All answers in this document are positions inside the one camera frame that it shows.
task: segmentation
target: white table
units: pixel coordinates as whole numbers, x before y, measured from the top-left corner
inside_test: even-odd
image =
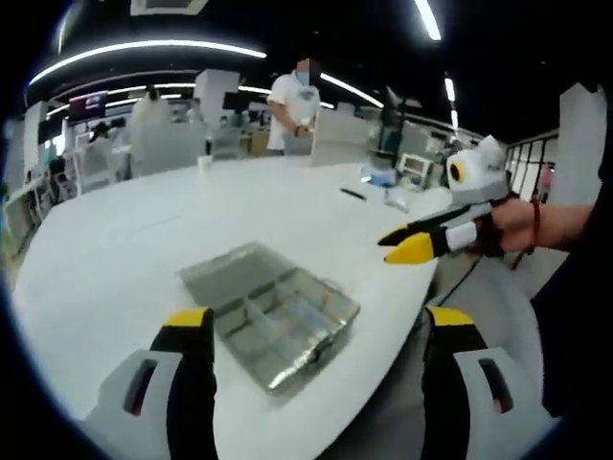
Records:
[[[177,270],[258,241],[330,278],[362,310],[347,346],[292,399],[266,395],[217,342],[216,445],[232,460],[315,458],[387,373],[436,267],[387,265],[377,240],[450,202],[446,190],[431,190],[406,215],[383,206],[382,190],[360,184],[359,172],[287,158],[221,162],[205,174],[156,174],[57,206],[32,241],[14,301],[60,403],[84,417],[103,379],[193,304]],[[369,200],[339,192],[350,184]]]

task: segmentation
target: white shirt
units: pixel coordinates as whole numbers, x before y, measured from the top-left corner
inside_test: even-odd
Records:
[[[267,100],[285,105],[287,114],[297,125],[307,126],[319,110],[319,91],[315,86],[304,86],[295,73],[278,77]],[[273,115],[270,121],[269,150],[285,149],[287,129]]]

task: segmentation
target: divided metal container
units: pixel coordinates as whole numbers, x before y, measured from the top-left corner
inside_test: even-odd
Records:
[[[359,306],[283,256],[249,243],[179,272],[197,305],[215,313],[215,329],[268,392],[334,355]]]

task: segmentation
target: red bracelet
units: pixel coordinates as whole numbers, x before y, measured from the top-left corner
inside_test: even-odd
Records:
[[[538,199],[533,198],[531,203],[533,204],[534,208],[533,243],[528,251],[526,251],[526,254],[528,255],[534,253],[534,248],[536,247],[536,236],[540,230],[540,202]]]

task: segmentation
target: monitor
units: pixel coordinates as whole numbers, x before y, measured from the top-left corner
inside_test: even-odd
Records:
[[[106,92],[92,94],[86,98],[76,98],[69,102],[68,121],[78,123],[94,118],[102,118],[106,111]]]

